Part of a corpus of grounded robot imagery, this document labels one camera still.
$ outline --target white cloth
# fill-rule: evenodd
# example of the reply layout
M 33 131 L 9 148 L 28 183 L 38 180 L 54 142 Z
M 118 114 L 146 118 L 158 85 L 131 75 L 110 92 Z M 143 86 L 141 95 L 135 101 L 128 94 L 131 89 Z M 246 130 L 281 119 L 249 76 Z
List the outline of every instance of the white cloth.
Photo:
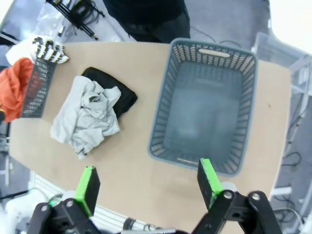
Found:
M 33 63 L 37 57 L 56 63 L 64 63 L 68 60 L 64 53 L 64 46 L 48 36 L 29 37 L 12 46 L 5 56 L 12 66 L 20 58 L 29 58 Z
M 117 87 L 103 89 L 96 81 L 77 76 L 53 120 L 51 137 L 73 146 L 79 159 L 98 146 L 105 136 L 120 131 L 113 106 L 121 96 Z

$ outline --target orange cloth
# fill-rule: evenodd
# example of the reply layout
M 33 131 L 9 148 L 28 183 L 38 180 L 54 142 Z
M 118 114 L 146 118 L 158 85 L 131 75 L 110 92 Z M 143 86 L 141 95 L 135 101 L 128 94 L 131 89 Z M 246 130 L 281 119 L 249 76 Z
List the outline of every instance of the orange cloth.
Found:
M 30 59 L 21 58 L 0 73 L 0 107 L 5 112 L 5 122 L 20 117 L 33 68 Z

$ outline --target gray floor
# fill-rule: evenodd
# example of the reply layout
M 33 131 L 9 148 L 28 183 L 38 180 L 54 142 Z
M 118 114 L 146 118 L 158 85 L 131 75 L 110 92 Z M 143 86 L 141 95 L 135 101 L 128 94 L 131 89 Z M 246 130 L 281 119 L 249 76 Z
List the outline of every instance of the gray floor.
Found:
M 16 0 L 14 8 L 12 8 L 4 30 L 17 37 L 24 39 L 28 33 L 33 31 L 37 23 L 37 15 L 42 7 L 42 0 L 35 0 L 30 6 L 31 10 L 21 11 L 27 0 Z M 100 10 L 107 15 L 108 21 L 115 28 L 112 32 L 110 27 L 103 19 L 99 23 L 94 23 L 90 27 L 98 35 L 100 40 L 133 40 L 123 31 L 119 24 L 108 16 L 106 8 L 101 0 L 95 0 Z M 240 46 L 250 49 L 254 44 L 256 33 L 268 33 L 267 20 L 269 18 L 268 4 L 263 0 L 185 0 L 190 19 L 191 19 L 191 37 L 196 40 L 222 41 L 226 45 Z M 66 38 L 68 42 L 77 41 L 93 41 L 84 32 L 77 31 L 77 35 Z M 7 65 L 4 54 L 6 46 L 0 46 L 0 65 Z M 295 110 L 299 101 L 299 95 L 292 97 L 291 110 Z M 296 167 L 283 166 L 281 168 L 277 187 L 287 185 L 292 186 L 293 193 L 290 197 L 297 210 L 302 208 L 302 200 L 305 198 L 310 186 L 312 177 L 312 152 L 311 132 L 312 132 L 312 104 L 310 103 L 307 116 L 304 119 L 296 139 L 293 144 L 292 151 L 298 151 L 302 155 L 302 162 Z M 296 162 L 296 157 L 290 157 L 284 163 Z M 4 167 L 3 157 L 0 156 L 0 170 Z M 4 178 L 0 176 L 0 189 L 2 194 L 8 194 L 23 190 L 26 188 L 29 171 L 19 163 L 13 161 L 14 171 L 12 173 L 11 186 L 4 185 Z M 272 199 L 272 206 L 284 207 L 286 202 Z M 283 223 L 282 227 L 291 227 L 294 220 Z

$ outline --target gray plastic basket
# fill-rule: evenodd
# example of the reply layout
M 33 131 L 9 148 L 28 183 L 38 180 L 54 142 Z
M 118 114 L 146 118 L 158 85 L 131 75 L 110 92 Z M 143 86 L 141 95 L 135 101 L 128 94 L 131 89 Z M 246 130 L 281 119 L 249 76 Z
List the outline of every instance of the gray plastic basket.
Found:
M 158 100 L 150 155 L 193 169 L 200 158 L 209 158 L 219 175 L 238 174 L 256 79 L 257 58 L 252 52 L 175 39 Z
M 27 86 L 20 118 L 41 118 L 56 63 L 37 58 Z

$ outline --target person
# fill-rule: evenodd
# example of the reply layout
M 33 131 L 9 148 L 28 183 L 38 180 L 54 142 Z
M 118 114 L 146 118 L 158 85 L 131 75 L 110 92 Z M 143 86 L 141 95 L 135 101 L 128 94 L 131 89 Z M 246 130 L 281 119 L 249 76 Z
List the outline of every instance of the person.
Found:
M 103 0 L 110 16 L 137 41 L 170 43 L 190 38 L 184 0 Z

